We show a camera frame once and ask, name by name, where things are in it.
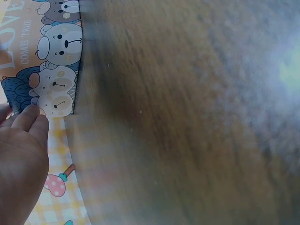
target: cartoon print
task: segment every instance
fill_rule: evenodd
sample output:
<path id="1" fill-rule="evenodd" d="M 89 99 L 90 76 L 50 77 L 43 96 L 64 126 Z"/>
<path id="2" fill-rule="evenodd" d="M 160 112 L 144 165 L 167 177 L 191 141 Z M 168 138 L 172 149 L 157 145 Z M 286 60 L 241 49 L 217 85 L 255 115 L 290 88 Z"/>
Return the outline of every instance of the cartoon print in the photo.
<path id="1" fill-rule="evenodd" d="M 83 45 L 80 26 L 71 23 L 45 25 L 41 33 L 44 36 L 37 45 L 36 55 L 40 60 L 47 60 L 45 66 L 48 69 L 72 65 L 80 60 Z"/>
<path id="2" fill-rule="evenodd" d="M 74 225 L 73 221 L 69 220 L 64 225 Z"/>
<path id="3" fill-rule="evenodd" d="M 14 113 L 20 113 L 31 104 L 33 96 L 30 95 L 30 76 L 39 72 L 39 67 L 30 67 L 18 72 L 16 77 L 3 76 L 1 84 Z"/>
<path id="4" fill-rule="evenodd" d="M 39 83 L 36 82 L 31 86 L 33 89 L 31 94 L 43 96 L 52 91 L 68 92 L 75 85 L 76 73 L 68 67 L 59 66 L 55 69 L 43 69 L 41 65 L 40 69 L 39 73 L 33 73 L 30 76 L 33 77 L 33 80 L 39 81 Z"/>
<path id="5" fill-rule="evenodd" d="M 42 23 L 45 25 L 53 25 L 55 22 L 71 23 L 80 20 L 79 2 L 77 0 L 45 0 L 43 2 L 37 9 L 37 13 L 44 16 Z"/>
<path id="6" fill-rule="evenodd" d="M 48 118 L 68 116 L 72 113 L 74 102 L 67 93 L 49 91 L 47 95 L 42 95 L 37 100 L 40 112 Z"/>
<path id="7" fill-rule="evenodd" d="M 53 196 L 62 197 L 66 192 L 65 182 L 67 182 L 68 176 L 71 174 L 71 172 L 74 169 L 75 169 L 75 166 L 74 166 L 74 164 L 72 164 L 71 166 L 68 167 L 68 169 L 65 170 L 64 173 L 60 173 L 58 176 L 49 174 L 47 176 L 47 180 L 44 184 L 44 188 L 49 190 Z"/>

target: gray bear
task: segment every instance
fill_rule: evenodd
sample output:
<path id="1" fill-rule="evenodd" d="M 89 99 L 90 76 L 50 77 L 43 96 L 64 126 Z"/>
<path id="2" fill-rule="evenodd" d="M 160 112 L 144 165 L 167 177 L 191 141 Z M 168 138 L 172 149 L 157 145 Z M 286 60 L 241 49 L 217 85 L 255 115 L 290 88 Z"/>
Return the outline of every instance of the gray bear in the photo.
<path id="1" fill-rule="evenodd" d="M 80 19 L 77 0 L 45 0 L 45 3 L 37 9 L 37 13 L 44 15 L 42 23 L 46 25 L 54 22 L 70 23 Z"/>

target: white bear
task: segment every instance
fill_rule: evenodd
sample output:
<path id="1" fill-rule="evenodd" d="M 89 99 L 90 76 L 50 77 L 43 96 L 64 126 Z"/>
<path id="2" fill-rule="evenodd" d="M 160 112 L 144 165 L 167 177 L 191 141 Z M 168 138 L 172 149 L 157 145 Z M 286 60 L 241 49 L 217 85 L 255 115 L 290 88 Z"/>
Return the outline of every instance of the white bear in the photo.
<path id="1" fill-rule="evenodd" d="M 29 84 L 36 95 L 43 96 L 51 92 L 67 93 L 74 87 L 76 79 L 74 70 L 64 66 L 47 69 L 43 67 L 44 64 L 40 66 L 39 73 L 32 73 L 29 77 Z M 36 95 L 33 92 L 30 91 L 30 95 L 34 97 Z"/>
<path id="2" fill-rule="evenodd" d="M 48 118 L 68 116 L 74 108 L 73 99 L 67 93 L 43 95 L 37 105 L 41 114 Z"/>
<path id="3" fill-rule="evenodd" d="M 36 54 L 39 59 L 48 61 L 47 68 L 67 66 L 80 60 L 83 45 L 83 33 L 80 26 L 72 23 L 45 25 L 41 33 L 44 36 L 37 45 Z"/>

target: wooden table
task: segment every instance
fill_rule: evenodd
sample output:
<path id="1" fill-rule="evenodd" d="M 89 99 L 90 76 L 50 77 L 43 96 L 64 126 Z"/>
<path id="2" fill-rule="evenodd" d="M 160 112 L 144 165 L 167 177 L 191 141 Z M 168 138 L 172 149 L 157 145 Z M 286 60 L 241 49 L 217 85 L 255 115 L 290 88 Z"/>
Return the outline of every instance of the wooden table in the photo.
<path id="1" fill-rule="evenodd" d="M 80 2 L 92 223 L 300 224 L 299 1 Z"/>

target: finger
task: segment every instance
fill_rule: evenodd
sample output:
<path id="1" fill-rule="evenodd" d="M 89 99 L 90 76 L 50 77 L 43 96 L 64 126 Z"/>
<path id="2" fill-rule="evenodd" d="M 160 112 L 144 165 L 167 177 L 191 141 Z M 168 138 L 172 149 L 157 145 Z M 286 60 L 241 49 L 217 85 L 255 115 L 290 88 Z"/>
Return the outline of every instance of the finger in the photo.
<path id="1" fill-rule="evenodd" d="M 29 105 L 23 110 L 23 112 L 20 113 L 19 116 L 17 116 L 11 127 L 20 128 L 23 131 L 28 132 L 34 121 L 36 121 L 38 115 L 39 107 L 36 105 Z"/>
<path id="2" fill-rule="evenodd" d="M 7 104 L 0 104 L 0 123 L 11 113 L 11 108 Z"/>
<path id="3" fill-rule="evenodd" d="M 11 125 L 13 124 L 13 122 L 15 121 L 15 119 L 17 118 L 19 114 L 15 114 L 13 116 L 11 116 L 9 119 L 3 121 L 1 124 L 0 124 L 0 128 L 2 127 L 11 127 Z"/>
<path id="4" fill-rule="evenodd" d="M 47 148 L 49 121 L 44 115 L 39 115 L 36 121 L 32 124 L 29 132 L 38 141 Z"/>

